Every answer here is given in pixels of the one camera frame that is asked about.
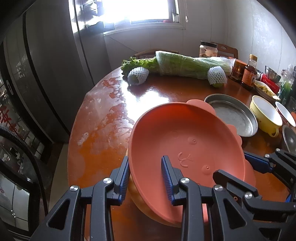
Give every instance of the metal bowl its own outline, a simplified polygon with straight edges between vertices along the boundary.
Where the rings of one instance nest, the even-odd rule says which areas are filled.
[[[286,125],[283,126],[281,147],[283,150],[296,155],[296,133]]]
[[[281,79],[281,76],[278,75],[275,71],[273,71],[268,66],[265,66],[265,74],[268,79],[270,79],[271,81],[273,81],[275,83],[278,83]]]
[[[228,95],[212,94],[205,98],[226,124],[234,125],[241,137],[251,137],[258,130],[258,122],[250,109],[238,99]]]

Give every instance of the bottle label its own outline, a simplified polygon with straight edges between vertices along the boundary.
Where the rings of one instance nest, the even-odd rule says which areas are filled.
[[[257,76],[256,74],[245,69],[244,76],[242,77],[242,82],[250,87],[253,87],[256,76]]]

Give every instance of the red package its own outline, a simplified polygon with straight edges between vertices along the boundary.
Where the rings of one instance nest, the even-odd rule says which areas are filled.
[[[267,78],[266,74],[263,74],[262,75],[262,78],[261,78],[261,82],[265,83],[268,85],[268,87],[275,93],[277,94],[280,87],[273,81],[271,81],[270,79]]]

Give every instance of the wooden table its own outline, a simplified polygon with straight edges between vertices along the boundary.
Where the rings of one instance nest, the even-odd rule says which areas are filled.
[[[233,96],[247,106],[256,94],[232,80],[217,89],[207,80],[152,74],[144,84],[128,87],[120,68],[112,71],[86,94],[77,113],[68,150],[69,186],[92,186],[119,167],[136,120],[150,108],[167,102],[204,100],[213,93]],[[253,137],[243,139],[243,149],[263,156],[274,152],[280,147],[279,143],[280,138],[271,138],[258,130]],[[279,180],[271,174],[256,172],[255,175],[264,199],[285,200],[288,191]],[[89,236],[89,210],[86,238]],[[181,229],[148,218],[135,206],[129,193],[120,207],[112,207],[112,222],[116,241],[180,240]]]

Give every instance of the green fruit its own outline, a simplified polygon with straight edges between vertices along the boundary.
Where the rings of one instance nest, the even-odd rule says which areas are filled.
[[[220,87],[222,87],[223,85],[224,85],[223,83],[212,84],[212,86],[215,87],[215,88],[220,88]]]

